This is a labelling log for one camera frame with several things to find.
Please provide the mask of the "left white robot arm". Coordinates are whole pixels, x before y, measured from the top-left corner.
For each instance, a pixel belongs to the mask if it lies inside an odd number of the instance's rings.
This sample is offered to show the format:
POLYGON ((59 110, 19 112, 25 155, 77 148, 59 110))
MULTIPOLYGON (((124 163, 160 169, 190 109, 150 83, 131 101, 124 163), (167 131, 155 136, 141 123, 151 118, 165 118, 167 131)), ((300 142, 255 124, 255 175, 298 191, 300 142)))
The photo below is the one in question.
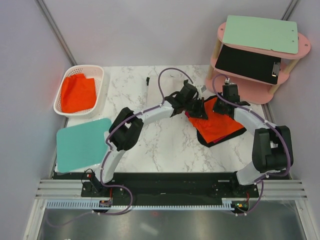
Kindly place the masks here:
POLYGON ((162 102, 151 108, 133 111, 123 108, 111 127, 105 143, 109 150, 106 153, 96 174, 98 180, 92 185, 92 191, 99 197, 106 196, 110 191, 110 182, 114 172, 128 150, 139 140, 143 127, 162 119, 172 118, 187 112, 192 118, 207 120, 205 100, 199 97, 197 88, 185 83, 180 91, 164 96, 162 102))

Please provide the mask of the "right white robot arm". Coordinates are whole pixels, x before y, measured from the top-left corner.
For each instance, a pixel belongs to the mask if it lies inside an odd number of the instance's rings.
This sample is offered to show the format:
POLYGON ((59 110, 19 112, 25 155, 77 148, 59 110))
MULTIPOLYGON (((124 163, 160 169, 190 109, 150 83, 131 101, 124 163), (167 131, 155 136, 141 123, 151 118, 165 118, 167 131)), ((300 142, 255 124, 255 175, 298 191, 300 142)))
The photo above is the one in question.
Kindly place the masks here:
POLYGON ((236 172, 236 180, 229 184, 235 197, 247 191, 247 185, 257 183, 267 176, 286 176, 294 163, 291 131, 276 125, 249 108, 241 101, 236 84, 225 84, 213 111, 227 115, 241 124, 253 136, 251 162, 236 172))

